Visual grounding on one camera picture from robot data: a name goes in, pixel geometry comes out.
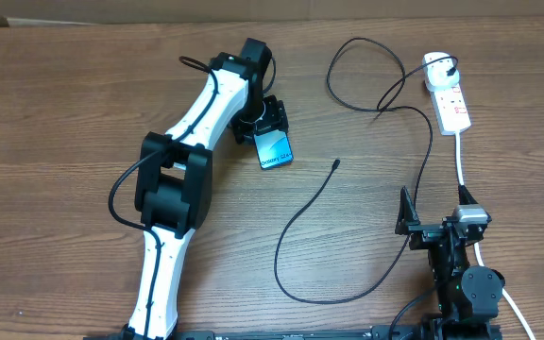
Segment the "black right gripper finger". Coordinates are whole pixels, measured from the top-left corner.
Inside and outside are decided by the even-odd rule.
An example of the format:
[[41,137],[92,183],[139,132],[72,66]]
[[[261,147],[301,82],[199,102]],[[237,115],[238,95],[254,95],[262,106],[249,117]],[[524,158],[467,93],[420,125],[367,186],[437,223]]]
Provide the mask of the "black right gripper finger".
[[472,196],[472,194],[469,192],[466,185],[463,185],[463,184],[458,185],[458,196],[459,196],[459,204],[460,205],[475,205],[475,204],[477,204],[477,201]]
[[400,189],[399,213],[395,226],[395,233],[408,235],[421,226],[415,204],[405,186]]

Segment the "black Samsung Galaxy smartphone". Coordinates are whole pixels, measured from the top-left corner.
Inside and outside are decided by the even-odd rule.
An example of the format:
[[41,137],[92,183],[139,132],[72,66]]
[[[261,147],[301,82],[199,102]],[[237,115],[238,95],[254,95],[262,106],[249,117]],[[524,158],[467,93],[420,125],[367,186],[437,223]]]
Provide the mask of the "black Samsung Galaxy smartphone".
[[287,133],[284,131],[272,130],[255,135],[254,142],[263,170],[288,164],[294,159]]

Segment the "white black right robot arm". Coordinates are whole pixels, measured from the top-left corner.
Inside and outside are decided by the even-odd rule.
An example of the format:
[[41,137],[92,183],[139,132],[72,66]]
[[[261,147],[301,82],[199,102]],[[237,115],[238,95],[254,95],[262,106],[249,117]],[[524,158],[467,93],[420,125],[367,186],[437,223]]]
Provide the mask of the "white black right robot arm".
[[498,340],[501,328],[491,324],[499,314],[504,276],[486,266],[472,265],[467,247],[484,239],[491,216],[469,193],[458,187],[459,204],[438,224],[423,225],[406,188],[400,190],[395,233],[407,235],[409,248],[426,250],[433,287],[403,307],[389,326],[393,339],[401,317],[422,299],[437,294],[439,313],[427,314],[402,339]]

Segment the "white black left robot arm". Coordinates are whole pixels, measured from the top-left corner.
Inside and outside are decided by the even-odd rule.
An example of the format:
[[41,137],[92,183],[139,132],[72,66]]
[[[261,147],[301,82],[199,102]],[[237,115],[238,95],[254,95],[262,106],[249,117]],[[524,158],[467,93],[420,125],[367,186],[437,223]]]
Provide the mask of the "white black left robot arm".
[[237,144],[256,147],[263,170],[294,156],[283,103],[264,85],[275,64],[265,42],[247,39],[240,54],[220,53],[209,63],[181,62],[207,74],[206,84],[183,118],[165,133],[148,133],[134,198],[135,228],[144,234],[144,264],[136,306],[122,339],[169,339],[178,324],[180,277],[188,246],[212,200],[213,150],[225,129]]

